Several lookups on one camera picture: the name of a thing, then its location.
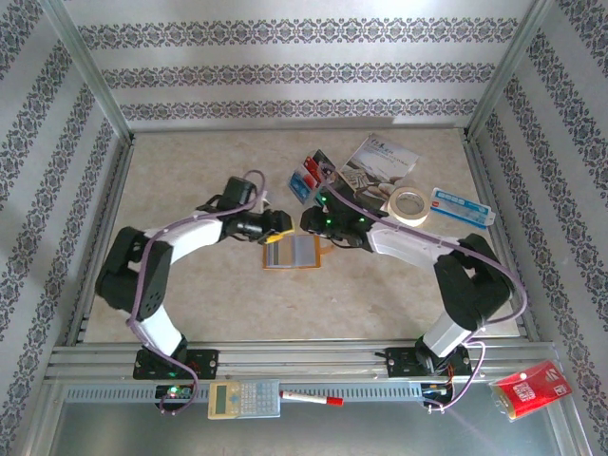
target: roll of tape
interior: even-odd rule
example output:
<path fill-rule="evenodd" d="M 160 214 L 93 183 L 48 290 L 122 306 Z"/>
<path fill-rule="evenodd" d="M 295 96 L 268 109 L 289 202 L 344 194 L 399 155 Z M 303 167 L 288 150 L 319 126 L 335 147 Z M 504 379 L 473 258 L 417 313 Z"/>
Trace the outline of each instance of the roll of tape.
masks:
<path fill-rule="evenodd" d="M 427 219 L 428 198 L 413 187 L 397 188 L 389 198 L 388 212 L 408 226 L 418 226 Z"/>

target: marble surface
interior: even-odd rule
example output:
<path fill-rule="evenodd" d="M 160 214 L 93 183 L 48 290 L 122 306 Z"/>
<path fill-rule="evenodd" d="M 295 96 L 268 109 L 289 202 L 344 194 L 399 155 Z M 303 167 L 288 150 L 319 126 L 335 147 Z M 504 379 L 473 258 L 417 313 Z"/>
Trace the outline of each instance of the marble surface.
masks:
<path fill-rule="evenodd" d="M 408 185 L 439 186 L 477 200 L 456 129 L 374 130 L 421 156 Z M 302 206 L 286 185 L 304 158 L 322 149 L 341 164 L 367 130 L 226 131 L 138 134 L 115 232 L 181 219 L 220 193 L 232 175 L 262 170 L 269 198 L 299 223 Z M 464 237 L 479 232 L 431 213 L 421 229 Z M 171 269 L 165 306 L 191 341 L 416 338 L 443 310 L 434 275 L 393 257 L 334 249 L 316 270 L 263 271 L 262 247 L 226 239 Z M 499 314 L 507 314 L 504 306 Z M 519 335 L 514 322 L 487 335 Z M 85 342 L 130 342 L 124 317 L 96 297 Z"/>

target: gray metal floor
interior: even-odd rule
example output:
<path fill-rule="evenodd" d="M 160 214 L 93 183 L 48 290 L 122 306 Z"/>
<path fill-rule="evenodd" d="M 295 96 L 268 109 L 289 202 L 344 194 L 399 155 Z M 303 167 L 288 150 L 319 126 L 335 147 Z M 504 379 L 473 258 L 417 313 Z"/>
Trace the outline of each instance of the gray metal floor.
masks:
<path fill-rule="evenodd" d="M 509 423 L 487 385 L 445 415 L 419 403 L 343 408 L 283 404 L 268 420 L 209 421 L 196 404 L 177 417 L 153 405 L 65 404 L 51 454 L 546 456 L 560 454 L 546 410 Z"/>

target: white wall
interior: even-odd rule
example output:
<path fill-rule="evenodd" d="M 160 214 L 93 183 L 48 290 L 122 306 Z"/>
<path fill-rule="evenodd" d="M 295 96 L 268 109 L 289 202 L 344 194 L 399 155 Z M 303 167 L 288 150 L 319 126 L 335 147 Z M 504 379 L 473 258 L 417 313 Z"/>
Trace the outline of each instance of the white wall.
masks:
<path fill-rule="evenodd" d="M 560 0 L 479 138 L 544 340 L 608 453 L 607 2 Z"/>
<path fill-rule="evenodd" d="M 132 128 L 466 126 L 531 0 L 72 0 Z"/>
<path fill-rule="evenodd" d="M 4 456 L 64 339 L 123 148 L 37 3 L 1 0 L 0 17 Z"/>

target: striped wallpaper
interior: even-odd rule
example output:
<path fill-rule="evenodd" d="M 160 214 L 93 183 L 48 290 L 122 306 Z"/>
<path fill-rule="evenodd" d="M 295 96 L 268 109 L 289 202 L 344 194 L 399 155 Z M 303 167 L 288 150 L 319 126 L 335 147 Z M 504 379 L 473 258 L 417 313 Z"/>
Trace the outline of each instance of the striped wallpaper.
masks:
<path fill-rule="evenodd" d="M 608 454 L 608 10 L 560 0 L 478 139 L 541 336 Z"/>
<path fill-rule="evenodd" d="M 530 4 L 71 0 L 66 7 L 137 131 L 324 119 L 326 126 L 371 119 L 466 126 Z"/>
<path fill-rule="evenodd" d="M 63 340 L 124 150 L 38 5 L 1 0 L 0 455 Z"/>

